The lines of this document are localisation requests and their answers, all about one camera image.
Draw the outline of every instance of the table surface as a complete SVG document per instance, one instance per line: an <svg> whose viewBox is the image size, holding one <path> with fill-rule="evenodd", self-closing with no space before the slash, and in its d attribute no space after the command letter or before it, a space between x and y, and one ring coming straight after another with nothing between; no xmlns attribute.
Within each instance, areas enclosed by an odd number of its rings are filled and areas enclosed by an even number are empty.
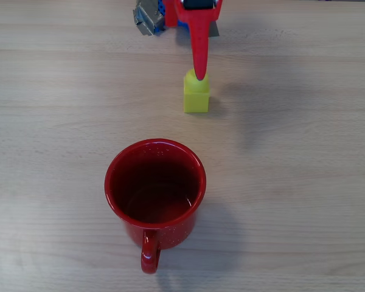
<svg viewBox="0 0 365 292"><path fill-rule="evenodd" d="M132 0L0 0L0 292L365 291L365 3L225 1L208 114L189 34ZM165 137L207 172L193 233L145 275L103 182Z"/></svg>

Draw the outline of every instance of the yellow cube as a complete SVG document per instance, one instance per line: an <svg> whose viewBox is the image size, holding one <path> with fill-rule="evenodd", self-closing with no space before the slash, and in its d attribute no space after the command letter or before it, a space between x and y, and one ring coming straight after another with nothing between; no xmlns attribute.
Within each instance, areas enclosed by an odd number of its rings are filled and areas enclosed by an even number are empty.
<svg viewBox="0 0 365 292"><path fill-rule="evenodd" d="M208 113L209 96L208 75L199 81L195 70L190 70L184 77L184 112Z"/></svg>

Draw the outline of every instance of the black component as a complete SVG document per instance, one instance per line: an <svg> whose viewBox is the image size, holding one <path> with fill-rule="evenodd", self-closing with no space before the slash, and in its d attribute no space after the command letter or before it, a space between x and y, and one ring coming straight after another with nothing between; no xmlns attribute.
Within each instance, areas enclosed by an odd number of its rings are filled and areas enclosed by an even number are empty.
<svg viewBox="0 0 365 292"><path fill-rule="evenodd" d="M184 0L184 8L187 10L212 9L214 0Z"/></svg>

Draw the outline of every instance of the mug handle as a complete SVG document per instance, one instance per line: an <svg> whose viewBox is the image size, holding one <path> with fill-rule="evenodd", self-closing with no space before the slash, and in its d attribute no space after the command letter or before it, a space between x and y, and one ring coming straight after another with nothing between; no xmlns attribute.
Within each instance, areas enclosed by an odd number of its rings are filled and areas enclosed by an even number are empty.
<svg viewBox="0 0 365 292"><path fill-rule="evenodd" d="M159 254L158 235L156 230L144 230L142 239L141 266L142 271L147 274L154 274L157 271Z"/></svg>

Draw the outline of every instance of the mug rim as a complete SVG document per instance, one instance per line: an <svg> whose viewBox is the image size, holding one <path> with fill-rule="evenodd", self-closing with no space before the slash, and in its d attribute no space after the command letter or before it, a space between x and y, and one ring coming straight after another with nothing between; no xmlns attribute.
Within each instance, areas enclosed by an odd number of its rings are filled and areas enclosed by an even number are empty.
<svg viewBox="0 0 365 292"><path fill-rule="evenodd" d="M142 147L144 145L147 144L158 144L158 143L162 143L162 144L170 144L174 147L180 148L185 154L187 154L188 156L190 156L190 158L195 161L196 164L196 169L198 171L199 174L199 189L198 192L196 194L196 199L193 202L193 204L191 205L191 207L185 211L182 215L180 215L179 217L170 220L170 221L166 221L166 222L162 222L162 223L145 223L145 222L141 222L139 220L135 220L133 218L131 218L130 216L126 215L116 204L114 197L112 196L112 191L110 188L110 184L111 184L111 178L112 178L112 174L113 171L115 169L115 166L119 163L119 161L126 156L127 154L129 154L131 151ZM108 167L107 173L105 175L105 181L104 181L104 191L105 191L105 196L107 199L107 202L109 204L109 206L112 208L112 210L114 211L114 213L123 221L127 222L130 225L134 225L137 226L139 228L143 228L143 229L161 229L161 228L167 228L173 225L176 225L178 223L183 222L185 219L187 219L188 217L190 217L199 207L201 201L204 198L204 193L206 192L206 172L204 170L204 166L201 163L199 157L188 147L186 147L185 145L176 142L176 141L172 141L172 140L168 140L168 139L147 139L147 140L143 140L143 141L139 141L136 142L130 146L128 146L127 148L125 148L124 150L122 150L111 162L111 164Z"/></svg>

